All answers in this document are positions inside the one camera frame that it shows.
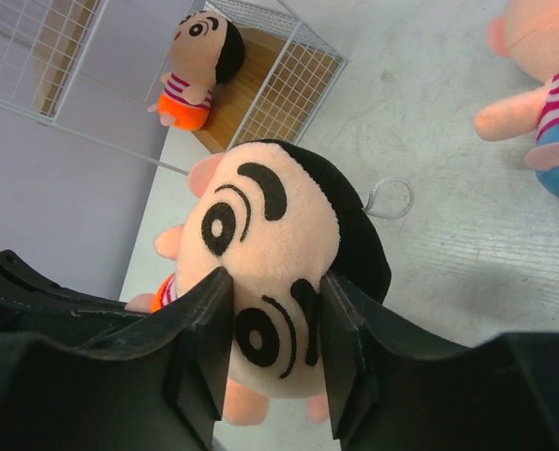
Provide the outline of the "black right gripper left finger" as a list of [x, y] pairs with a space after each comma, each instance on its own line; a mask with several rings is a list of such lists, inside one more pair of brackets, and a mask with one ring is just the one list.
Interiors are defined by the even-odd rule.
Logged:
[[0, 252], [0, 450], [217, 450], [232, 280], [153, 314]]

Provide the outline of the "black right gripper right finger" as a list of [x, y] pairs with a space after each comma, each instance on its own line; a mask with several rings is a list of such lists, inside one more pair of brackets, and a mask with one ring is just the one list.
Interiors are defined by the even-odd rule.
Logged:
[[559, 333], [471, 348], [322, 279], [320, 341], [345, 450], [559, 450]]

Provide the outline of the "boy plush orange shorts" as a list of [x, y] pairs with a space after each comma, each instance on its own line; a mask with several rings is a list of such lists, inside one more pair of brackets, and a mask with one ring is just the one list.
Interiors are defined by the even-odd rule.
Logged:
[[157, 253], [176, 267], [127, 309], [153, 313], [216, 268], [233, 280], [234, 335], [223, 417], [262, 423], [274, 398], [301, 398], [308, 418], [329, 416], [319, 340], [320, 282], [345, 276], [382, 302], [392, 272], [348, 179], [310, 150], [275, 139], [245, 142], [189, 172], [197, 204], [165, 230]]
[[170, 71], [161, 77], [163, 91], [148, 110], [165, 127], [193, 132], [210, 115], [213, 90], [232, 81], [245, 61], [240, 30], [212, 10], [184, 17], [176, 29], [170, 52]]

